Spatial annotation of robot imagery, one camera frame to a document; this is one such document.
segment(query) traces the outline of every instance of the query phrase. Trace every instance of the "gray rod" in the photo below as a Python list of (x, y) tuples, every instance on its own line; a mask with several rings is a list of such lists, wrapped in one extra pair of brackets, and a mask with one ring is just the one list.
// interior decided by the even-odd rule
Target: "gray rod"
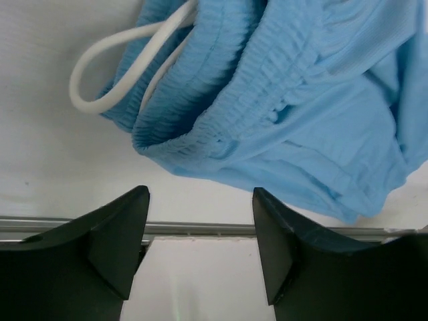
[[(0, 241), (17, 241), (33, 234), (43, 233), (68, 221), (68, 219), (45, 217), (0, 217)], [(426, 229), (388, 230), (352, 227), (334, 227), (332, 230), (361, 241), (383, 241), (409, 233), (428, 232)], [(255, 229), (253, 225), (246, 224), (147, 222), (144, 238), (152, 239), (155, 236), (255, 237)]]

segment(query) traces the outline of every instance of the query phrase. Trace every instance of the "white backdrop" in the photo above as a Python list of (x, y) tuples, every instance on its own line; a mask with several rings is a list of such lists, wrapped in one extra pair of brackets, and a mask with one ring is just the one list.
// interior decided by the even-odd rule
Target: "white backdrop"
[(255, 239), (158, 239), (121, 321), (275, 321)]
[[(148, 185), (152, 221), (252, 222), (249, 193), (173, 177), (138, 156), (127, 134), (70, 104), (68, 79), (79, 55), (132, 26), (140, 6), (141, 0), (0, 0), (0, 215), (73, 218)], [(90, 66), (87, 97), (113, 73), (120, 51)], [(425, 166), (391, 195), (382, 214), (358, 225), (422, 227), (427, 193)]]

